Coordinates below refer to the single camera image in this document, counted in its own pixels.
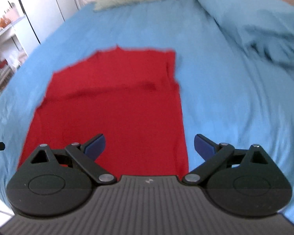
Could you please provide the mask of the red small garment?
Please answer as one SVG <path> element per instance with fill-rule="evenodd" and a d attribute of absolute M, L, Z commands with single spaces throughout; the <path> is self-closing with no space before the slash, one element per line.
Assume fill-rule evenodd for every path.
<path fill-rule="evenodd" d="M 62 149 L 103 134 L 96 162 L 116 177 L 182 177 L 189 170 L 175 52 L 113 49 L 53 74 L 19 163 L 46 143 Z"/>

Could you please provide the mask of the light blue bed sheet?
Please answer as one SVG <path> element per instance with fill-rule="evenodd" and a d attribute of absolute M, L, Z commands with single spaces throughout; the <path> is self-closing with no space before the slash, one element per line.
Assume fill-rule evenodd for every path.
<path fill-rule="evenodd" d="M 294 80 L 280 66 L 248 55 L 198 0 L 162 0 L 95 12 L 88 5 L 28 58 L 0 97 L 0 199 L 15 172 L 35 108 L 56 70 L 113 46 L 172 48 L 190 167 L 204 134 L 236 147 L 258 143 L 293 187 L 284 214 L 294 223 Z"/>

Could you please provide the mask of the white shelf unit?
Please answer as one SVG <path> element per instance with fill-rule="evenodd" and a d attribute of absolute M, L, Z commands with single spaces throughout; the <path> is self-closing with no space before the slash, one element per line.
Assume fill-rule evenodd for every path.
<path fill-rule="evenodd" d="M 25 19 L 14 3 L 0 16 L 0 95 L 28 55 L 19 42 L 16 25 Z"/>

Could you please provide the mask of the white wardrobe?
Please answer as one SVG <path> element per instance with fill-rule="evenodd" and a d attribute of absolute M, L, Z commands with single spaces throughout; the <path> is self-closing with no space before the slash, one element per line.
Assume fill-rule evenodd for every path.
<path fill-rule="evenodd" d="M 77 0 L 19 0 L 39 43 L 46 40 L 80 5 Z"/>

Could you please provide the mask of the light blue duvet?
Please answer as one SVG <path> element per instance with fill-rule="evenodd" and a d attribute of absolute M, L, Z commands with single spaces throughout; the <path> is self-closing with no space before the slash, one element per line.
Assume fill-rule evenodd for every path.
<path fill-rule="evenodd" d="M 244 52 L 294 80 L 294 7 L 281 0 L 198 0 Z"/>

